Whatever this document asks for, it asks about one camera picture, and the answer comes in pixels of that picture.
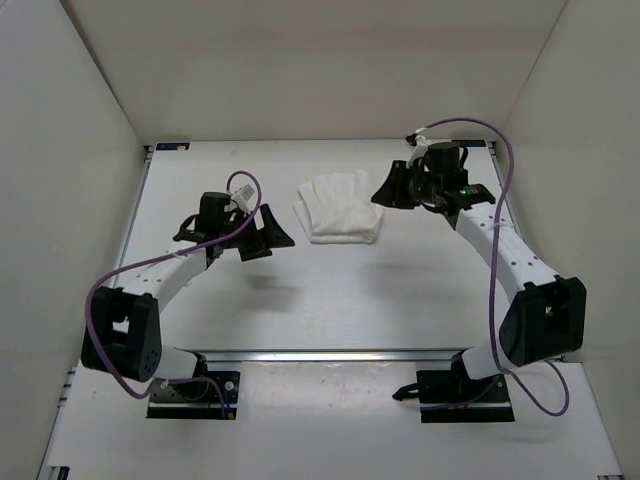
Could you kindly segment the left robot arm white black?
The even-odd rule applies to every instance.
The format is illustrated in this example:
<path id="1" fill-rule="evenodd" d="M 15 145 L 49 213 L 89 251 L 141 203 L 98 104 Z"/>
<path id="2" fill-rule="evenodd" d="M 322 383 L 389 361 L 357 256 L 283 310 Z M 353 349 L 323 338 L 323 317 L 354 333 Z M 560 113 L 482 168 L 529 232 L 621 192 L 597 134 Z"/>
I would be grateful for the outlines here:
<path id="1" fill-rule="evenodd" d="M 187 217 L 174 235 L 177 250 L 167 252 L 165 261 L 152 262 L 123 287 L 101 286 L 89 295 L 82 365 L 138 382 L 173 381 L 188 398 L 203 395 L 209 385 L 204 357 L 165 345 L 160 314 L 224 251 L 235 249 L 246 262 L 295 245 L 267 204 L 259 206 L 258 214 L 262 227 L 256 226 L 238 194 L 204 193 L 199 211 Z"/>

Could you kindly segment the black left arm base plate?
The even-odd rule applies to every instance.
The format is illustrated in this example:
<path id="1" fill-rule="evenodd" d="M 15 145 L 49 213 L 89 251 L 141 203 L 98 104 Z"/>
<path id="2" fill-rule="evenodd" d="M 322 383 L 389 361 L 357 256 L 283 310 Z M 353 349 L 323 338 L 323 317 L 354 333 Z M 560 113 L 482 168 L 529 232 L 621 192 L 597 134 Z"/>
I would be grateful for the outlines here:
<path id="1" fill-rule="evenodd" d="M 163 420 L 221 420 L 232 421 L 238 416 L 241 386 L 239 364 L 207 362 L 196 376 L 214 381 L 221 395 L 210 382 L 157 387 L 147 403 L 146 417 Z"/>

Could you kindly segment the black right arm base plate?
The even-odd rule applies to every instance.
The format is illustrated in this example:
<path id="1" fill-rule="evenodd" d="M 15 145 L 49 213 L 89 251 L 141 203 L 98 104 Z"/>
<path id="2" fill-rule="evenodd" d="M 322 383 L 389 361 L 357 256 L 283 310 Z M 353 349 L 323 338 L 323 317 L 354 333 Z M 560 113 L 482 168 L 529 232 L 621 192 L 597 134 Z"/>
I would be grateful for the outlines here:
<path id="1" fill-rule="evenodd" d="M 450 370 L 422 369 L 416 378 L 423 424 L 515 421 L 503 375 L 463 382 Z"/>

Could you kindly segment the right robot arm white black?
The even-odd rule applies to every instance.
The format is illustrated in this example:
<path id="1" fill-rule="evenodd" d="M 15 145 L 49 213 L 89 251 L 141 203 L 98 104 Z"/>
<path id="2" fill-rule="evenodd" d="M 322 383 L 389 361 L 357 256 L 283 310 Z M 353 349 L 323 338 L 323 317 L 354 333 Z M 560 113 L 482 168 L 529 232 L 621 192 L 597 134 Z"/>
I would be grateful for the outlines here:
<path id="1" fill-rule="evenodd" d="M 579 350 L 583 345 L 586 287 L 546 265 L 496 211 L 496 199 L 472 184 L 465 168 L 468 149 L 418 135 L 407 161 L 395 160 L 371 200 L 395 209 L 423 207 L 443 216 L 490 267 L 509 309 L 489 340 L 454 357 L 449 391 L 471 400 L 484 379 Z"/>

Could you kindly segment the white pleated skirt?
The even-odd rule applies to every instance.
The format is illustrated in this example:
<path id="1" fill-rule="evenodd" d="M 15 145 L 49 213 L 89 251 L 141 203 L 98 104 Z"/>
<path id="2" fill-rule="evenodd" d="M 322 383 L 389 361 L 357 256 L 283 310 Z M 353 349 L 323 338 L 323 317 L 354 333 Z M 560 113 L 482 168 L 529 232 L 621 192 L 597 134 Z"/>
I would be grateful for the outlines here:
<path id="1" fill-rule="evenodd" d="M 369 173 L 321 174 L 298 187 L 294 212 L 312 244 L 374 244 L 384 209 L 371 202 Z"/>

